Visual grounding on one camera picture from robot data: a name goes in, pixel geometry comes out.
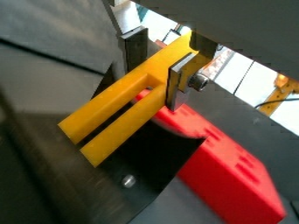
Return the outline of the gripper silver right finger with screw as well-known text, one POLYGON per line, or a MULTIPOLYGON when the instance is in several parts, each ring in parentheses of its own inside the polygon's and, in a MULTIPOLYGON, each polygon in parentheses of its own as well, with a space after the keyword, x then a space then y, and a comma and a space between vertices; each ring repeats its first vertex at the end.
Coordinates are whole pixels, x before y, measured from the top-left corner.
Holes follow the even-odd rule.
POLYGON ((171 111, 175 111, 187 102, 192 88, 196 91, 204 89, 208 78, 200 73, 200 70, 214 59, 218 43, 192 31, 188 47, 195 52, 188 51, 168 67, 164 104, 171 111))

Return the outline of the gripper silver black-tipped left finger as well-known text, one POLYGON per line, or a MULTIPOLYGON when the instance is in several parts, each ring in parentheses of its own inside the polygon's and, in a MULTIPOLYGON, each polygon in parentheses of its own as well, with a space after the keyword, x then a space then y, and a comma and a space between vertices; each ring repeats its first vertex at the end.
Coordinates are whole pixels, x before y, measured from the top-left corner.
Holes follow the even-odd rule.
POLYGON ((106 76, 120 79, 147 58, 148 29, 140 25, 136 3, 131 0, 103 0, 114 27, 107 47, 106 76))

